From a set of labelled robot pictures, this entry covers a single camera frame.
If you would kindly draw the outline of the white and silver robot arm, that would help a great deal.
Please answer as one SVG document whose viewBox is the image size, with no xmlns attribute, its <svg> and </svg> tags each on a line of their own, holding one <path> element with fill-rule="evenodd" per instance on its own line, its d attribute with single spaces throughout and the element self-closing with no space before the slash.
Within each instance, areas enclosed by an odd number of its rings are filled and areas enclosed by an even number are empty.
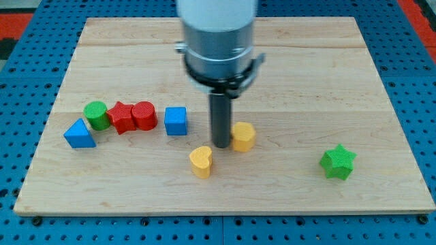
<svg viewBox="0 0 436 245">
<path fill-rule="evenodd" d="M 253 60 L 256 0 L 177 0 L 183 54 L 189 79 L 204 92 L 243 92 L 256 77 L 261 60 Z"/>
</svg>

